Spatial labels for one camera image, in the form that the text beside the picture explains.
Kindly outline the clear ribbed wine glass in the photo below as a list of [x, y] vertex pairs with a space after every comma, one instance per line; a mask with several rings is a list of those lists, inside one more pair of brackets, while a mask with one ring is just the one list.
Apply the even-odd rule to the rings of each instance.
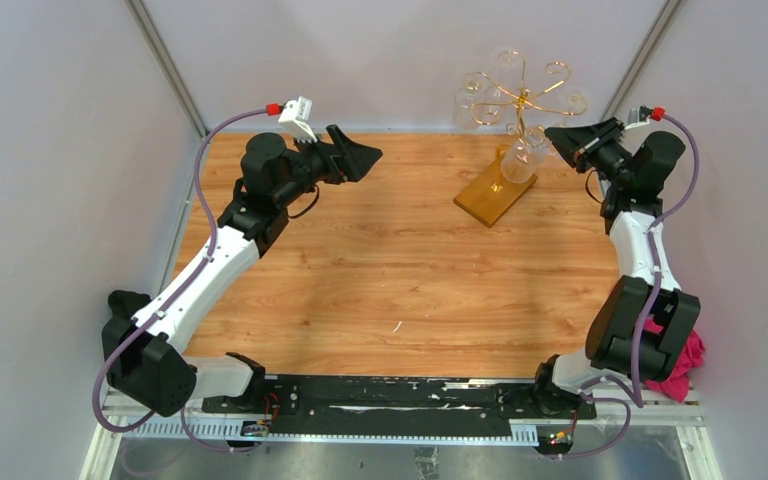
[[530, 180], [550, 155], [550, 146], [544, 127], [526, 127], [500, 161], [502, 177], [515, 184]]

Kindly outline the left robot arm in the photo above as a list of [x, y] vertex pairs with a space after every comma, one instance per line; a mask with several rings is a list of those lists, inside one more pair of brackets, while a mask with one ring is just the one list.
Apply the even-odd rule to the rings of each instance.
[[243, 413], [266, 400], [265, 369], [237, 353], [185, 356], [200, 322], [226, 290], [259, 261], [291, 220], [289, 206], [320, 184], [363, 179], [380, 149], [351, 140], [336, 125], [327, 140], [295, 140], [273, 132], [253, 136], [241, 158], [231, 202], [200, 252], [155, 298], [114, 291], [112, 317], [102, 330], [104, 382], [169, 417], [196, 399], [227, 397]]

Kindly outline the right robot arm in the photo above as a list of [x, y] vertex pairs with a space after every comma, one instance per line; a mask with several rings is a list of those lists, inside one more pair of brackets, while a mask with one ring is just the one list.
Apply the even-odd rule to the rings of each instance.
[[635, 152], [622, 143], [631, 126], [612, 118], [580, 127], [551, 127], [545, 136], [561, 158], [579, 173], [597, 173], [604, 186], [600, 215], [619, 261], [620, 277], [591, 323], [584, 347], [554, 355], [540, 364], [531, 403], [544, 417], [576, 410], [590, 391], [605, 382], [625, 387], [643, 404], [647, 381], [673, 372], [701, 312], [698, 297], [682, 290], [663, 243], [666, 220], [690, 199], [693, 175], [681, 199], [665, 208], [661, 193], [685, 153], [700, 167], [698, 144], [678, 120], [650, 112], [679, 129], [652, 131]]

